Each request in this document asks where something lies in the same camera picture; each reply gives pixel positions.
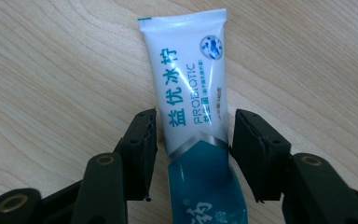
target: blue logo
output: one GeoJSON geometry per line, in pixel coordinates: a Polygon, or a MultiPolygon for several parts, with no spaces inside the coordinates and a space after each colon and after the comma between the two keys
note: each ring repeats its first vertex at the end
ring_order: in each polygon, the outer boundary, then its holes
{"type": "Polygon", "coordinates": [[[214,35],[205,36],[200,43],[201,51],[205,57],[218,60],[223,55],[223,45],[219,38],[214,35]]]}

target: wood grain surface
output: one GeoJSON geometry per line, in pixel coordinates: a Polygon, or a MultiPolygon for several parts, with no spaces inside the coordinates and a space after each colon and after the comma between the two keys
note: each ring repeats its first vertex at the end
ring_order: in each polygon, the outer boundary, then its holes
{"type": "MultiPolygon", "coordinates": [[[[7,0],[0,195],[29,187],[46,197],[76,182],[136,113],[158,107],[138,18],[220,7],[228,12],[230,130],[236,108],[254,111],[293,153],[324,157],[358,189],[358,1],[7,0]]],[[[130,202],[130,223],[172,222],[160,124],[158,146],[152,202],[130,202]]],[[[284,222],[282,202],[256,203],[240,180],[249,223],[284,222]]]]}

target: white toothpaste tube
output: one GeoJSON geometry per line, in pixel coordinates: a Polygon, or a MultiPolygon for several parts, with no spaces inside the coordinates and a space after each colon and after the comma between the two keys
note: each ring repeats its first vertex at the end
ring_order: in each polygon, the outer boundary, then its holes
{"type": "Polygon", "coordinates": [[[228,163],[226,20],[225,9],[138,20],[170,160],[173,223],[247,223],[228,163]]]}

